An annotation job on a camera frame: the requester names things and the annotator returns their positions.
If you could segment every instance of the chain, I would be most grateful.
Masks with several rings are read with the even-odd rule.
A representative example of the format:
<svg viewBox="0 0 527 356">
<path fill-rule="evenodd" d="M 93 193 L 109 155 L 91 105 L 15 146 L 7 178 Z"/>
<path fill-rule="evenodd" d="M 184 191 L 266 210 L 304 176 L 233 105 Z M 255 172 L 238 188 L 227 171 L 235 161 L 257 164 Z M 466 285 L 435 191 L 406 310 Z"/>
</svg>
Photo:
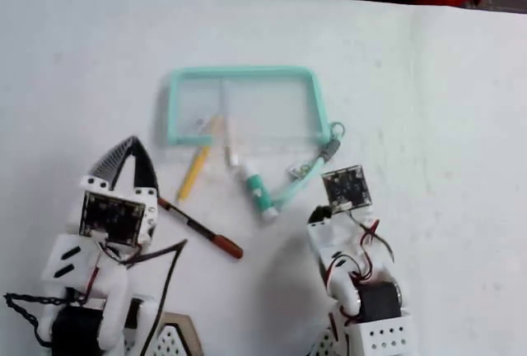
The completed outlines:
<svg viewBox="0 0 527 356">
<path fill-rule="evenodd" d="M 15 312 L 18 312 L 22 315 L 24 319 L 26 319 L 30 325 L 33 326 L 33 331 L 35 332 L 35 338 L 37 341 L 39 341 L 40 346 L 43 346 L 45 348 L 51 348 L 51 343 L 48 341 L 42 340 L 42 338 L 39 335 L 38 328 L 39 328 L 39 321 L 35 317 L 35 315 L 30 314 L 26 309 L 22 308 L 20 305 L 16 304 L 14 300 L 17 301 L 23 301 L 23 302 L 35 302 L 38 304 L 43 305 L 66 305 L 72 302 L 79 302 L 81 304 L 86 303 L 85 297 L 69 297 L 69 298 L 58 298 L 58 297 L 36 297 L 36 296 L 30 296 L 29 294 L 15 294 L 15 293 L 6 293 L 4 294 L 4 298 L 6 299 L 6 304 L 8 307 L 15 310 Z"/>
</svg>

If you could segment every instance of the white tabletop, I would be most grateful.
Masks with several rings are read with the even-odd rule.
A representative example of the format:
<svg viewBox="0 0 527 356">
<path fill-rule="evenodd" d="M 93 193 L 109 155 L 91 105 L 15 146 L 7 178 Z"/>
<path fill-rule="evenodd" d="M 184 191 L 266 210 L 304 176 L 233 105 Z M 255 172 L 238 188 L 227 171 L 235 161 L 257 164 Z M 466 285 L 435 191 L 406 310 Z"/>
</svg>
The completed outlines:
<svg viewBox="0 0 527 356">
<path fill-rule="evenodd" d="M 0 14 L 3 293 L 39 293 L 80 176 L 123 138 L 175 194 L 189 154 L 161 142 L 169 71 L 303 65 L 347 127 L 328 170 L 365 167 L 422 354 L 525 353 L 527 17 L 344 0 L 0 0 Z M 259 158 L 272 187 L 293 156 Z M 152 249 L 189 239 L 166 309 L 191 315 L 206 354 L 308 352 L 330 302 L 305 222 L 325 201 L 313 180 L 263 225 L 217 152 L 184 209 L 244 259 L 161 216 Z M 158 294 L 169 259 L 137 267 L 139 289 Z M 35 354 L 5 307 L 0 344 Z"/>
</svg>

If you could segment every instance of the yellow pencil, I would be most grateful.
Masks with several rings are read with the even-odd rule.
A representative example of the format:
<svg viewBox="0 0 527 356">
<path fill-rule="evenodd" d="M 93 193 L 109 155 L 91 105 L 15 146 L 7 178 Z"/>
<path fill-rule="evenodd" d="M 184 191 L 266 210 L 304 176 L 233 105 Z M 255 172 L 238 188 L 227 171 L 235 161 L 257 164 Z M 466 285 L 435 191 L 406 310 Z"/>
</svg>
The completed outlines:
<svg viewBox="0 0 527 356">
<path fill-rule="evenodd" d="M 216 132 L 218 120 L 218 116 L 215 115 L 208 123 L 208 128 L 210 129 L 210 133 L 212 136 Z M 194 182 L 196 181 L 199 172 L 201 172 L 201 170 L 203 169 L 203 165 L 207 160 L 208 153 L 210 152 L 210 150 L 210 146 L 203 146 L 198 152 L 198 154 L 196 154 L 196 157 L 192 161 L 192 165 L 190 166 L 189 171 L 187 172 L 187 175 L 184 178 L 184 182 L 181 185 L 180 190 L 178 191 L 176 201 L 182 201 L 183 199 L 186 199 L 189 196 L 190 189 L 192 189 L 192 186 L 194 185 Z"/>
</svg>

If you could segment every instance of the robotic hand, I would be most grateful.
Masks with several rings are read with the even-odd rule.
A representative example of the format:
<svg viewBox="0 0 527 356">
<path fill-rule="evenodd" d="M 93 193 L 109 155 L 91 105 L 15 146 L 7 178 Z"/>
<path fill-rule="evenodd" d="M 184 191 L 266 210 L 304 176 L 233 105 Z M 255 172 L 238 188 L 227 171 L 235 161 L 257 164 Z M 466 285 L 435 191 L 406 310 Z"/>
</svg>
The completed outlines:
<svg viewBox="0 0 527 356">
<path fill-rule="evenodd" d="M 114 187 L 130 155 L 133 194 L 121 195 Z M 34 326 L 37 340 L 53 356 L 149 354 L 186 240 L 144 254 L 156 228 L 158 186 L 152 162 L 134 136 L 103 156 L 82 178 L 81 189 L 77 222 L 71 233 L 57 237 L 42 274 L 45 297 L 8 293 L 7 305 Z M 134 294 L 128 269 L 168 252 L 175 257 L 161 299 Z M 40 321 L 14 300 L 46 304 Z"/>
<path fill-rule="evenodd" d="M 318 207 L 307 225 L 320 275 L 336 301 L 329 313 L 329 328 L 310 355 L 417 355 L 408 293 L 391 247 L 375 232 L 379 220 L 371 219 L 362 169 L 345 171 L 330 174 L 339 190 L 324 179 L 332 206 Z M 348 176 L 350 172 L 360 175 L 358 185 L 354 176 Z"/>
</svg>

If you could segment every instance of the circuit board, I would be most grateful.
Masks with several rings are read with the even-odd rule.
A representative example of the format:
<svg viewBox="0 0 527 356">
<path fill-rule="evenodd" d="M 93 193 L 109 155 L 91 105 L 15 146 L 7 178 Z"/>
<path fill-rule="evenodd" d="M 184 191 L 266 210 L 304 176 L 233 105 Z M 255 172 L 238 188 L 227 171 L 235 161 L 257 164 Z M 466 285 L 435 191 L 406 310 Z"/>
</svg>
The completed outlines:
<svg viewBox="0 0 527 356">
<path fill-rule="evenodd" d="M 324 173 L 322 180 L 333 213 L 371 205 L 361 165 Z"/>
<path fill-rule="evenodd" d="M 106 232 L 107 242 L 136 246 L 145 204 L 86 192 L 82 205 L 80 235 Z"/>
</svg>

